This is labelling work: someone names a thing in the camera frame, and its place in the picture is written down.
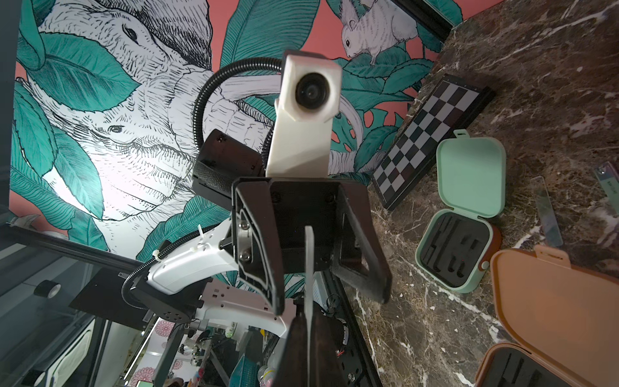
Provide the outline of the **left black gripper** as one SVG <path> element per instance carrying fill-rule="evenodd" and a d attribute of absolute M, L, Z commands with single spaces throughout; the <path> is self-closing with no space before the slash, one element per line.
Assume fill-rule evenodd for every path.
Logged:
<path fill-rule="evenodd" d="M 314 229 L 314 270 L 330 268 L 385 304 L 393 275 L 373 226 L 368 191 L 347 180 L 242 177 L 232 185 L 232 241 L 240 279 L 275 315 L 285 310 L 284 273 L 305 270 L 305 226 Z"/>

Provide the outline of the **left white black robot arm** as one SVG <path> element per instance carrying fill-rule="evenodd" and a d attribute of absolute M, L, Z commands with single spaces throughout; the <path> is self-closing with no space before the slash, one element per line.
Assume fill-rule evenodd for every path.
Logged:
<path fill-rule="evenodd" d="M 261 152 L 219 130 L 204 131 L 206 106 L 225 81 L 268 70 L 276 119 Z M 229 64 L 201 88 L 192 110 L 198 158 L 193 189 L 230 211 L 152 253 L 125 280 L 121 295 L 161 319 L 205 327 L 243 322 L 286 337 L 293 293 L 285 276 L 305 276 L 305 314 L 313 313 L 314 275 L 329 272 L 379 303 L 393 276 L 376 231 L 365 185 L 328 175 L 332 125 L 348 111 L 342 67 L 314 53 L 257 57 Z"/>

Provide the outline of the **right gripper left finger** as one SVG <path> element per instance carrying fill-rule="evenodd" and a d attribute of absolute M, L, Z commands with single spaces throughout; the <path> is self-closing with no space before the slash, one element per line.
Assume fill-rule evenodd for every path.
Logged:
<path fill-rule="evenodd" d="M 285 350 L 277 368 L 274 387 L 306 387 L 308 375 L 308 330 L 306 316 L 293 319 Z"/>

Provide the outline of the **brown clipper case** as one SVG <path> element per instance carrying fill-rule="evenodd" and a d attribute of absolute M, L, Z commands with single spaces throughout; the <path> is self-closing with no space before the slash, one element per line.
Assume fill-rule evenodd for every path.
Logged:
<path fill-rule="evenodd" d="M 618 280 L 557 248 L 490 261 L 496 315 L 512 337 L 485 354 L 477 386 L 616 386 Z"/>

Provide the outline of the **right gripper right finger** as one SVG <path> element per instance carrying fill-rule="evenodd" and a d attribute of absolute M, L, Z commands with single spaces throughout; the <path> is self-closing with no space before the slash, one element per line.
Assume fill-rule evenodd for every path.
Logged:
<path fill-rule="evenodd" d="M 309 386 L 345 386 L 327 318 L 313 314 L 309 328 Z"/>

